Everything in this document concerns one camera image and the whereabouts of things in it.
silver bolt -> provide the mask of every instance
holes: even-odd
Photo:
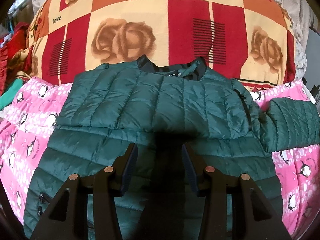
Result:
[[[248,174],[244,173],[244,174],[241,175],[241,179],[243,179],[243,180],[249,180],[249,179],[250,179],[250,176],[249,176]]]
[[[112,166],[107,166],[104,168],[105,172],[113,172],[113,167]]]
[[[206,170],[207,172],[214,172],[214,171],[215,171],[215,168],[212,167],[212,166],[206,166],[205,170]]]
[[[71,174],[70,176],[69,176],[69,179],[70,180],[75,180],[75,179],[77,179],[78,178],[78,174]]]

green puffer jacket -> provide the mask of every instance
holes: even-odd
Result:
[[[248,173],[279,215],[281,185],[271,152],[320,143],[311,102],[275,98],[266,113],[235,79],[198,58],[159,68],[146,56],[103,64],[79,74],[30,183],[24,213],[30,237],[40,192],[50,197],[72,173],[95,174],[123,155],[130,142],[139,156],[129,191],[116,198],[124,239],[197,239],[204,198],[185,179],[181,145],[189,141],[207,164],[225,174]],[[228,228],[232,228],[231,198]],[[92,197],[88,220],[93,223]],[[94,232],[89,228],[89,238]]]

clothing tag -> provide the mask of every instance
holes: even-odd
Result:
[[[166,73],[165,76],[179,77],[179,76],[181,76],[181,73],[178,70],[174,70],[174,71]]]

pink bedsheet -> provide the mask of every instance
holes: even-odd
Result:
[[[264,111],[272,98],[309,100],[301,80],[251,92],[251,95]],[[319,154],[319,145],[272,153],[282,185],[282,220],[294,239],[303,234],[320,209]]]
[[[71,86],[30,79],[19,90],[0,124],[0,179],[21,223],[29,183]]]

green fabric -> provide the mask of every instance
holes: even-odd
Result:
[[[139,149],[135,172],[129,191],[115,198],[124,239],[197,239],[204,198],[191,192],[185,178],[181,145],[186,141],[223,173],[250,174],[281,215],[271,151],[320,142],[315,106],[274,99],[265,114],[240,82],[210,68],[199,81],[181,78],[201,72],[201,64],[196,60],[179,70],[180,77],[147,73],[138,61],[103,64],[76,76],[30,183],[27,236],[39,219],[37,207],[46,208],[40,192],[53,197],[70,174],[95,174],[123,155],[130,142]],[[252,130],[234,89],[244,95]],[[227,230],[231,213],[229,197]],[[88,220],[93,223],[91,196]],[[89,235],[94,239],[92,230]]]
[[[23,80],[16,78],[9,87],[0,96],[0,110],[4,109],[7,105],[11,104],[19,89],[23,86]]]

